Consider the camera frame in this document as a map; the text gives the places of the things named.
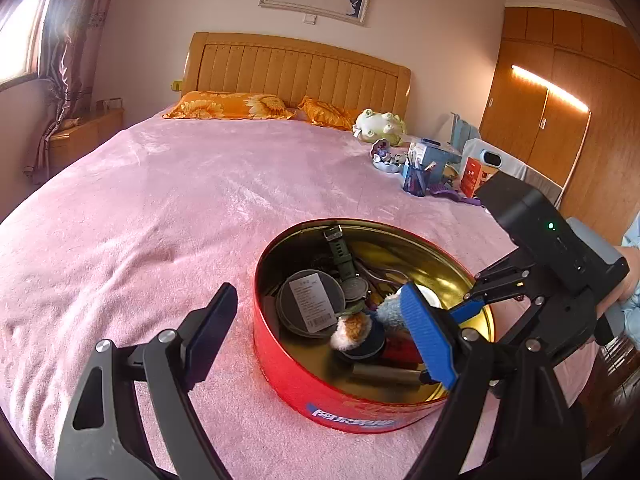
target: pink blanket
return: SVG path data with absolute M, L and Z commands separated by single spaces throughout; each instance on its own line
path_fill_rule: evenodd
M 472 272 L 512 250 L 482 208 L 402 192 L 397 175 L 372 167 L 369 148 L 299 121 L 155 116 L 67 168 L 0 224 L 0 408 L 46 470 L 53 472 L 69 399 L 95 342 L 146 342 L 230 282 L 238 316 L 191 393 L 230 473 L 404 477 L 437 415 L 388 434 L 329 430 L 281 402 L 252 351 L 255 265 L 267 243 L 298 222 L 387 222 L 440 245 Z M 498 335 L 522 309 L 496 306 Z M 557 368 L 569 401 L 595 353 L 587 346 Z M 138 391 L 152 451 L 173 470 L 148 394 Z M 482 460 L 496 409 L 489 395 L 466 466 Z

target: headboard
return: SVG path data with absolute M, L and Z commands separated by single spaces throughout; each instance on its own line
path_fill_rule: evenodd
M 305 95 L 345 108 L 404 116 L 411 71 L 313 41 L 196 32 L 184 67 L 182 95 L 192 90 L 276 94 L 288 107 Z

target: light strip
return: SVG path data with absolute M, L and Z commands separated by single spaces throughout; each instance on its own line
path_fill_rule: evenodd
M 539 85 L 545 86 L 552 94 L 557 95 L 563 101 L 568 102 L 571 106 L 575 106 L 581 112 L 589 111 L 589 107 L 586 104 L 569 94 L 569 92 L 567 92 L 566 90 L 562 90 L 559 86 L 556 86 L 546 79 L 542 79 L 540 76 L 535 75 L 528 70 L 524 70 L 517 65 L 511 65 L 511 68 L 513 68 L 513 71 L 517 76 L 527 79 L 532 83 L 537 83 Z

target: orange floral pillow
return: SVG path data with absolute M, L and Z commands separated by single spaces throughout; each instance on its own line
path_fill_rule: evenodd
M 361 110 L 347 110 L 309 96 L 298 105 L 308 117 L 309 122 L 317 126 L 328 126 L 339 130 L 351 131 Z
M 282 99 L 249 92 L 187 92 L 165 119 L 290 119 Z

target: blue and white logo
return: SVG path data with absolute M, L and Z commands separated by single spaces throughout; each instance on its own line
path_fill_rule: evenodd
M 359 418 L 346 418 L 345 416 L 334 415 L 333 413 L 324 412 L 319 408 L 316 408 L 312 404 L 308 404 L 306 408 L 311 412 L 312 416 L 318 416 L 325 418 L 326 420 L 332 420 L 340 424 L 349 424 L 351 426 L 363 426 L 366 428 L 388 428 L 394 425 L 396 420 L 360 420 Z

